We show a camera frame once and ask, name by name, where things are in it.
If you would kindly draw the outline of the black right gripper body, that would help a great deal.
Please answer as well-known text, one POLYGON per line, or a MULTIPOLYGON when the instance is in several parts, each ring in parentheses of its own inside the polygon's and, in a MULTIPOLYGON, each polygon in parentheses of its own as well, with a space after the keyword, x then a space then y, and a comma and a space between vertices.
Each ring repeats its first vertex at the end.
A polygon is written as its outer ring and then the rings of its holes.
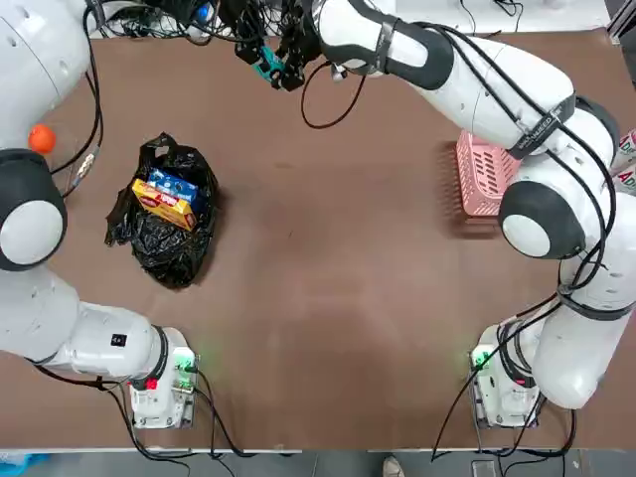
POLYGON ((316 60, 321 53, 319 39, 304 6, 310 1, 284 1, 282 3, 282 34, 296 33, 296 57, 304 60, 316 60))

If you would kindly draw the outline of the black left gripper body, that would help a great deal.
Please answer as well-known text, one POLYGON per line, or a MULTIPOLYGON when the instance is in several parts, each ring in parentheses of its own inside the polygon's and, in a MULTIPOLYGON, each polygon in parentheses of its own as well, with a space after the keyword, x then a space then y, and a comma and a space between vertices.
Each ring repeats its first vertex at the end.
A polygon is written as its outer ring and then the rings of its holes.
POLYGON ((235 35, 261 35, 260 4, 255 0, 222 0, 221 20, 235 35))

